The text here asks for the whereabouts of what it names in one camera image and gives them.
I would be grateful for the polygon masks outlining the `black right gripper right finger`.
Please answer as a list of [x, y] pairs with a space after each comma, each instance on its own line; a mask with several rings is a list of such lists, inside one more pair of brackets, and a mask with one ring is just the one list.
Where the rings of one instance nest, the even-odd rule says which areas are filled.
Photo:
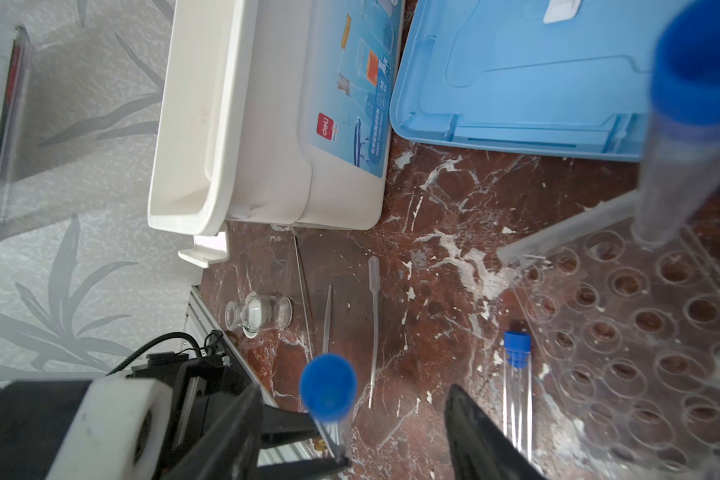
[[448, 391], [444, 421], [455, 479], [544, 479], [457, 384]]

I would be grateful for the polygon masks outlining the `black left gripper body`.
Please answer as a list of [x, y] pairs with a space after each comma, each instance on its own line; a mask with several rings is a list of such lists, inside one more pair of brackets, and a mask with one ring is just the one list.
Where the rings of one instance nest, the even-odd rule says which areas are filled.
[[[220, 356], [185, 354], [127, 375], [12, 382], [0, 387], [0, 479], [165, 479], [209, 428], [210, 397], [250, 385]], [[305, 407], [263, 399], [254, 479], [322, 479], [350, 463], [331, 456]]]

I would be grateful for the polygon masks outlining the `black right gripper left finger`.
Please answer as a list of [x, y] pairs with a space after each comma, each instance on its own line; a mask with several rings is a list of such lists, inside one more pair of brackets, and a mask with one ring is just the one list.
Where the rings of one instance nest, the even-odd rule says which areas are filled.
[[212, 422], [206, 433], [165, 479], [254, 479], [261, 448], [263, 399], [258, 385], [241, 394], [210, 397]]

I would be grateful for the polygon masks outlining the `blue capped test tube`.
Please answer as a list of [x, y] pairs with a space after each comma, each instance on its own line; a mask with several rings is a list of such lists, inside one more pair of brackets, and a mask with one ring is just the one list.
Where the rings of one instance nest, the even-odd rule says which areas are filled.
[[517, 331], [503, 335], [502, 430], [529, 462], [532, 461], [533, 408], [531, 336]]
[[351, 413], [357, 394], [352, 365], [342, 356], [325, 353], [302, 371], [299, 396], [308, 415], [337, 461], [348, 461], [351, 443]]
[[670, 242], [720, 186], [720, 1], [693, 1], [656, 46], [632, 232]]

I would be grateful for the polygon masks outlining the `clear acrylic test tube rack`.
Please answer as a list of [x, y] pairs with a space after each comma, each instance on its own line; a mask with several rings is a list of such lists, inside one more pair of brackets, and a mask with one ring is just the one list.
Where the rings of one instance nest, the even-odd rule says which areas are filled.
[[720, 479], [720, 268], [688, 228], [649, 248], [627, 193], [500, 248], [585, 461]]

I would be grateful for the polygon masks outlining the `white plastic storage bin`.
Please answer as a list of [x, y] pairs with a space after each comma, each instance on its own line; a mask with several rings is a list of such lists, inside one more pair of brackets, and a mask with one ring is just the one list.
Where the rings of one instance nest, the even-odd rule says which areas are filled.
[[179, 1], [147, 219], [229, 257], [230, 221], [364, 231], [380, 219], [401, 1]]

